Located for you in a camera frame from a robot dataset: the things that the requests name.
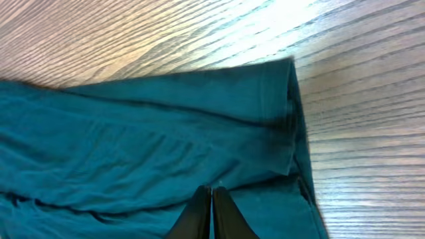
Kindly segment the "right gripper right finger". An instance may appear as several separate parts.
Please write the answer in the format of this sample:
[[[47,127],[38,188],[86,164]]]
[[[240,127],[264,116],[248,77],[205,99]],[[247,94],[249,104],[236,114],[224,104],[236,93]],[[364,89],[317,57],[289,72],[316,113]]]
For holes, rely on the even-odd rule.
[[[259,239],[224,187],[212,192],[215,239]]]

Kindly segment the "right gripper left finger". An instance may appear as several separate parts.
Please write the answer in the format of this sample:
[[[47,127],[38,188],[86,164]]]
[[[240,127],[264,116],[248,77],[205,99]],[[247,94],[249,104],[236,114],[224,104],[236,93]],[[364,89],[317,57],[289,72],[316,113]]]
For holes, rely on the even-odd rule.
[[[199,186],[165,239],[209,239],[211,188]]]

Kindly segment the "dark navy t-shirt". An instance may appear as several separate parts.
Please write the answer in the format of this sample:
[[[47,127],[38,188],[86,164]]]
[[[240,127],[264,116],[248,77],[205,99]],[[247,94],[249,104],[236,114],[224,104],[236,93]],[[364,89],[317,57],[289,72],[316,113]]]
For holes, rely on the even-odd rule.
[[[51,90],[1,82],[2,238],[165,238],[224,187],[259,238],[326,238],[292,59]]]

